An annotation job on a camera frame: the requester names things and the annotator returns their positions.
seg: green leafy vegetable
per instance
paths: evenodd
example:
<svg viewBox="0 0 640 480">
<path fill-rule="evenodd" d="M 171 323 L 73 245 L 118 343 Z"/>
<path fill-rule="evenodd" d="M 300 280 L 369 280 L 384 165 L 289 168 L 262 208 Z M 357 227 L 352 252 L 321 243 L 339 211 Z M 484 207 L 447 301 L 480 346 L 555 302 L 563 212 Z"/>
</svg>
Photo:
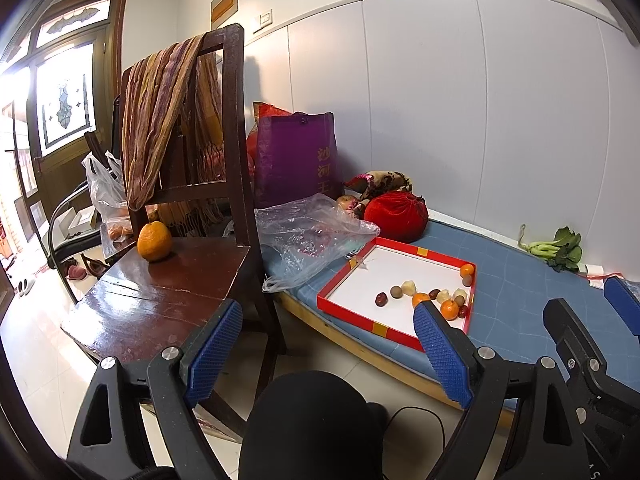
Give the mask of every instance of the green leafy vegetable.
<svg viewBox="0 0 640 480">
<path fill-rule="evenodd" d="M 518 247 L 528 253 L 543 258 L 553 267 L 554 270 L 570 270 L 578 272 L 578 262 L 582 258 L 582 249 L 580 241 L 582 237 L 580 233 L 576 234 L 568 227 L 563 227 L 556 231 L 556 236 L 552 241 L 532 242 L 523 244 L 524 229 L 526 225 L 520 226 L 520 237 L 518 238 Z"/>
</svg>

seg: purple bag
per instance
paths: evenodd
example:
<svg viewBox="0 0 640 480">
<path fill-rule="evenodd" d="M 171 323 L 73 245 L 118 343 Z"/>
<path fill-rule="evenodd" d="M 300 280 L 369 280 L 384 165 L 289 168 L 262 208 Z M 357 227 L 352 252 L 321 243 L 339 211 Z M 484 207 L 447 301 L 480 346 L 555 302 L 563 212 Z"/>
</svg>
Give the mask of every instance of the purple bag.
<svg viewBox="0 0 640 480">
<path fill-rule="evenodd" d="M 261 117 L 255 161 L 258 209 L 315 193 L 338 198 L 344 191 L 338 170 L 334 115 Z"/>
</svg>

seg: blue gripper pad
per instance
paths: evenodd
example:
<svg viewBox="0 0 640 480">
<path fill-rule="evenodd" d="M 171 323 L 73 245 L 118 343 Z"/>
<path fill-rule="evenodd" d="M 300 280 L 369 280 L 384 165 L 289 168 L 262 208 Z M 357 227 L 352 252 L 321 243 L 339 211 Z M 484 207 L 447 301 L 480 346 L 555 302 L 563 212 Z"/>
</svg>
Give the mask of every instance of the blue gripper pad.
<svg viewBox="0 0 640 480">
<path fill-rule="evenodd" d="M 468 408 L 473 395 L 469 374 L 449 339 L 423 304 L 414 310 L 414 330 L 447 397 Z"/>
<path fill-rule="evenodd" d="M 187 391 L 184 394 L 184 402 L 189 408 L 194 408 L 201 400 L 209 399 L 241 329 L 242 307 L 233 301 L 189 368 Z"/>
<path fill-rule="evenodd" d="M 625 282 L 617 276 L 607 278 L 604 282 L 604 297 L 616 309 L 631 333 L 640 336 L 640 303 Z"/>
</svg>

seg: black cable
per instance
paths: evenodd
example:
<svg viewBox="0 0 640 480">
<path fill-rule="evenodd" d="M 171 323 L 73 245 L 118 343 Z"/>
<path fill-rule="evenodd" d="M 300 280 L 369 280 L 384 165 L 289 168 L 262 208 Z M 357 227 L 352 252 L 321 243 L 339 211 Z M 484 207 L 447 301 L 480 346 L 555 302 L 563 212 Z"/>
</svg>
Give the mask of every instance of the black cable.
<svg viewBox="0 0 640 480">
<path fill-rule="evenodd" d="M 391 415 L 391 418 L 389 419 L 389 422 L 386 424 L 385 431 L 382 432 L 383 438 L 384 438 L 384 435 L 386 433 L 386 430 L 389 429 L 389 426 L 391 426 L 391 423 L 394 421 L 396 416 L 398 416 L 399 413 L 404 411 L 404 410 L 420 410 L 421 412 L 431 413 L 431 415 L 433 415 L 435 418 L 438 419 L 438 422 L 440 423 L 440 431 L 442 432 L 442 451 L 444 452 L 444 447 L 445 447 L 445 444 L 446 444 L 447 440 L 446 440 L 446 437 L 445 437 L 445 434 L 444 434 L 444 424 L 442 423 L 442 419 L 440 418 L 440 416 L 436 412 L 432 412 L 431 410 L 428 410 L 427 408 L 421 408 L 420 406 L 403 406 L 402 408 L 397 410 L 393 415 Z M 383 476 L 383 478 L 385 480 L 389 480 L 388 476 L 385 475 L 384 473 L 382 473 L 382 476 Z"/>
</svg>

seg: metal screw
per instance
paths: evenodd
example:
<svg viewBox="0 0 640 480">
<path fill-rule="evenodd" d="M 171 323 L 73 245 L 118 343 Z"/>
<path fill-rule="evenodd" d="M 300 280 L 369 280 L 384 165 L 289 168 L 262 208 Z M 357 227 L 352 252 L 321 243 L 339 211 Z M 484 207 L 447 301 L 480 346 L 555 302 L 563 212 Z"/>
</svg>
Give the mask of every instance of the metal screw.
<svg viewBox="0 0 640 480">
<path fill-rule="evenodd" d="M 162 358 L 170 361 L 177 358 L 179 353 L 180 351 L 175 346 L 169 346 L 169 348 L 162 350 Z"/>
<path fill-rule="evenodd" d="M 482 359 L 493 359 L 495 357 L 495 351 L 493 348 L 489 348 L 488 346 L 481 346 L 478 349 L 478 355 Z"/>
<path fill-rule="evenodd" d="M 100 368 L 108 370 L 109 368 L 113 368 L 114 364 L 116 364 L 116 359 L 114 357 L 105 357 L 100 361 Z"/>
<path fill-rule="evenodd" d="M 543 365 L 543 367 L 548 368 L 549 370 L 556 367 L 556 362 L 551 357 L 546 356 L 540 359 L 540 364 Z"/>
<path fill-rule="evenodd" d="M 587 410 L 584 408 L 577 408 L 575 410 L 575 414 L 578 416 L 578 422 L 580 422 L 580 424 L 584 424 L 584 421 L 587 420 Z"/>
</svg>

